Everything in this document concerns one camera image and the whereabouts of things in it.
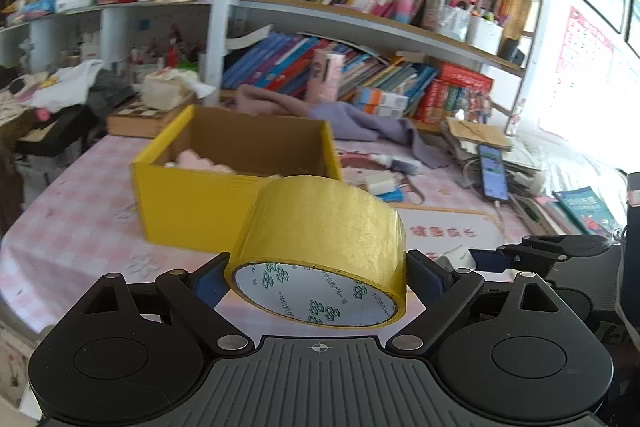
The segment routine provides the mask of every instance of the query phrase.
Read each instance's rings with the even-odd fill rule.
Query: phone screen
[[[504,174],[500,151],[486,145],[479,145],[478,155],[484,195],[492,200],[509,201],[507,177]]]

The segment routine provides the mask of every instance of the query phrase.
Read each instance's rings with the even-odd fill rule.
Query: metal screw
[[[415,335],[398,335],[391,343],[396,349],[400,349],[401,351],[415,351],[416,349],[420,349],[424,344],[422,339]]]
[[[242,335],[225,335],[218,339],[218,347],[227,351],[237,351],[248,346],[249,341]]]

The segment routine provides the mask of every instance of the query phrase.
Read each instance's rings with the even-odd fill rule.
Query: yellow packing tape
[[[406,309],[404,228],[395,209],[364,190],[281,178],[259,191],[225,277],[246,301],[282,317],[389,324]]]

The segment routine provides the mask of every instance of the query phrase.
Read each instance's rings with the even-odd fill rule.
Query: yellow box
[[[186,149],[238,175],[164,167]],[[341,180],[328,122],[191,105],[131,165],[145,238],[171,247],[230,251],[258,190],[274,174]]]

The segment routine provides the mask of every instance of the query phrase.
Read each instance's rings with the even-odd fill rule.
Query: pink bottle
[[[343,65],[344,55],[326,50],[314,51],[305,100],[308,103],[335,102],[338,99]]]

